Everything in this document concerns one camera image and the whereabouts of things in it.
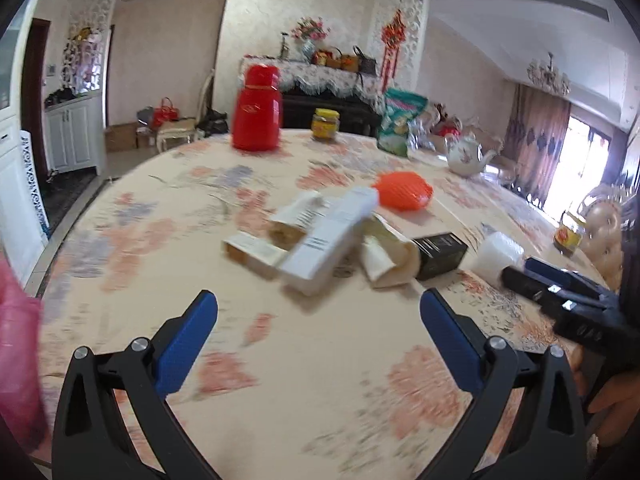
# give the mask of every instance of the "white porcelain teapot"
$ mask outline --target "white porcelain teapot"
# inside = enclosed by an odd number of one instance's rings
[[[473,176],[481,173],[489,161],[497,155],[494,150],[489,150],[485,156],[482,156],[481,146],[473,134],[457,138],[452,134],[447,134],[445,142],[449,169],[460,176]]]

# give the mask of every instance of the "red handbag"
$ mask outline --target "red handbag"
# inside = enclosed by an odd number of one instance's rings
[[[169,101],[169,105],[165,105],[164,101]],[[159,128],[162,123],[167,121],[175,121],[180,116],[180,110],[178,108],[174,108],[174,104],[171,102],[171,99],[168,97],[163,97],[162,101],[160,101],[160,107],[154,108],[154,120],[153,127]]]

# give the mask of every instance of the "floral tablecloth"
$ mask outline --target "floral tablecloth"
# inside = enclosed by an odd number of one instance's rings
[[[419,213],[380,213],[410,237],[452,231],[466,240],[457,272],[372,290],[352,258],[326,293],[306,298],[222,252],[237,230],[265,237],[269,216],[303,189],[340,196],[393,170],[420,173],[434,200]],[[49,422],[76,347],[122,350],[206,288],[218,298],[218,322],[168,403],[222,478],[412,480],[470,402],[420,322],[425,287],[437,286],[453,309],[516,348],[558,342],[532,304],[467,270],[494,230],[602,282],[581,254],[567,260],[550,249],[554,227],[515,195],[380,152],[366,137],[321,144],[293,130],[277,152],[260,155],[213,137],[157,156],[98,197],[54,264],[40,340]],[[126,395],[118,402],[141,458],[158,466]],[[484,463],[500,451],[514,406]]]

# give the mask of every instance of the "green package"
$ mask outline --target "green package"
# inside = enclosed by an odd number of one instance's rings
[[[385,117],[378,129],[379,149],[407,156],[408,123],[420,115],[428,103],[421,95],[389,88],[385,93]]]

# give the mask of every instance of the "black box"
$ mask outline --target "black box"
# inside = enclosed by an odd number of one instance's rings
[[[453,233],[416,238],[414,243],[420,249],[420,271],[415,277],[419,282],[457,269],[468,249]]]

